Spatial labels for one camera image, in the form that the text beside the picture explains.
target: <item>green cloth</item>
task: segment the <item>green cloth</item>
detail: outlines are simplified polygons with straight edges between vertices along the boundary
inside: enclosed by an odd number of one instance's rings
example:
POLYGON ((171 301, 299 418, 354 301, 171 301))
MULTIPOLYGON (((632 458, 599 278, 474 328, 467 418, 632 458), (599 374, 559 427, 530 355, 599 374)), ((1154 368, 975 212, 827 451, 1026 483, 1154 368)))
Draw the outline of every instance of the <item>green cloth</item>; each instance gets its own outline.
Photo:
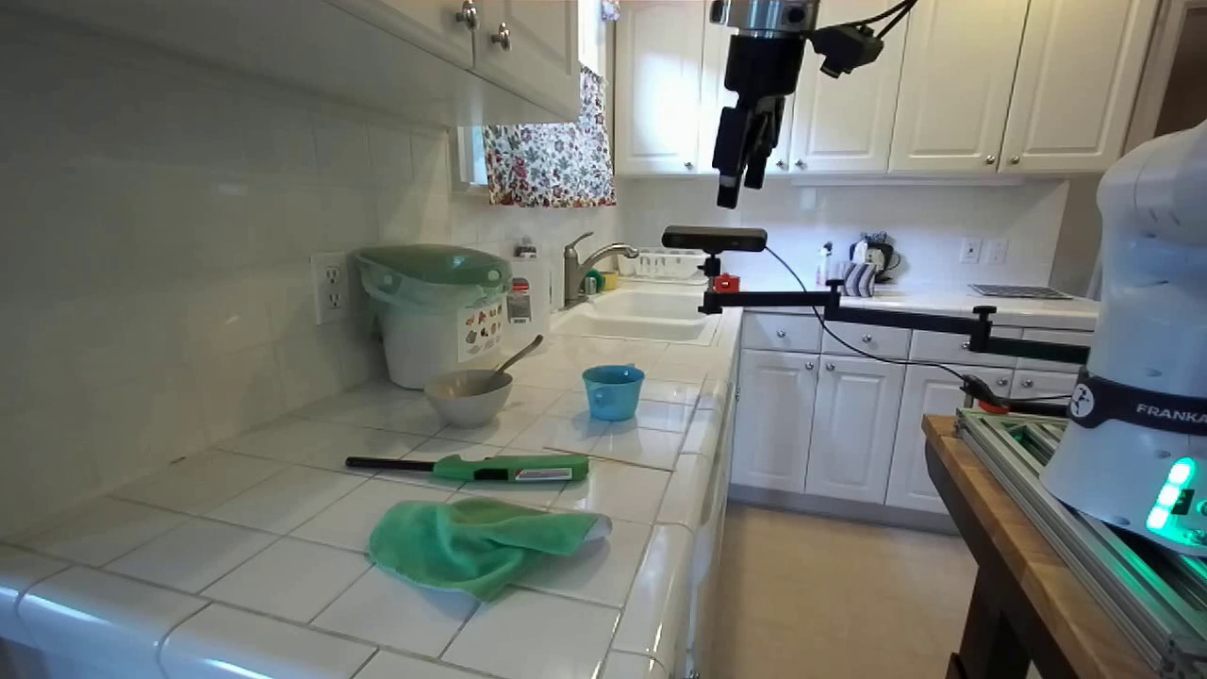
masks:
POLYGON ((490 500, 401 501, 372 530, 369 559, 420 584, 496 600, 530 565, 580 551, 599 530, 599 514, 544 514, 490 500))

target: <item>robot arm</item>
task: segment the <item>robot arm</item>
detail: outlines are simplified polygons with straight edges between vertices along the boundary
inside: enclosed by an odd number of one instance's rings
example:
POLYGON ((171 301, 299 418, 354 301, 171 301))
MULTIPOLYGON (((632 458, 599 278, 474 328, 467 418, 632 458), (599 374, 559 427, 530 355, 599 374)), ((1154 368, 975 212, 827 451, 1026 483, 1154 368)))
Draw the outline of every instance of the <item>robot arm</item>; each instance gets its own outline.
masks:
POLYGON ((740 184, 763 188, 767 158, 782 141, 783 94, 794 92, 804 47, 816 42, 831 81, 880 58, 917 0, 902 0, 883 14, 816 27, 823 0, 713 0, 707 19, 734 27, 726 42, 724 92, 740 101, 719 109, 713 168, 719 170, 716 206, 734 209, 740 184))

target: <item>wooden table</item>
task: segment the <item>wooden table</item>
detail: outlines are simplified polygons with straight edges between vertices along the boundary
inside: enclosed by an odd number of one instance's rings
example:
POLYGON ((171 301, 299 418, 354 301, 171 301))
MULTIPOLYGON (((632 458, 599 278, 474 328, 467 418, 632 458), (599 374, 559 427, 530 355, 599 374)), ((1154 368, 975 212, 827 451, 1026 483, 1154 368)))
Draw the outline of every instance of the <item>wooden table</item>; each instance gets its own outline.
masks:
POLYGON ((1036 663, 1043 679, 1154 675, 1082 589, 1082 576, 954 436, 954 418, 929 414, 925 436, 933 483, 982 565, 965 639, 950 653, 948 675, 1023 679, 1026 663, 1036 663))

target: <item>electrical outlet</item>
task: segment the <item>electrical outlet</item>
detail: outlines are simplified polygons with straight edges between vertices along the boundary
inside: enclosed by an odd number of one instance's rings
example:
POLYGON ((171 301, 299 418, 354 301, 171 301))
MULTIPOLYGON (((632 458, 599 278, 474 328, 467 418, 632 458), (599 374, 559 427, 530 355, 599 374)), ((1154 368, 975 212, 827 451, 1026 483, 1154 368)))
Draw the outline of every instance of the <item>electrical outlet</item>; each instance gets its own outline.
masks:
POLYGON ((956 266, 982 270, 985 266, 985 242, 956 242, 956 266))
POLYGON ((350 289, 348 289, 348 257, 344 255, 314 255, 309 257, 309 289, 314 289, 314 324, 332 324, 348 317, 350 289))

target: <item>sink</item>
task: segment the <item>sink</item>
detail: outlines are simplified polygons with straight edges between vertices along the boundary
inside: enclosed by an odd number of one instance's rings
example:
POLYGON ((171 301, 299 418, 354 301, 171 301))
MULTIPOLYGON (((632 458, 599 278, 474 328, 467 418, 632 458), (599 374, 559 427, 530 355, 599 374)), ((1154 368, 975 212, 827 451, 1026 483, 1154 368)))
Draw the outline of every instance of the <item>sink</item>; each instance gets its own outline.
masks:
POLYGON ((697 301, 697 290, 624 289, 574 305, 562 328, 588 335, 697 340, 707 328, 697 301))

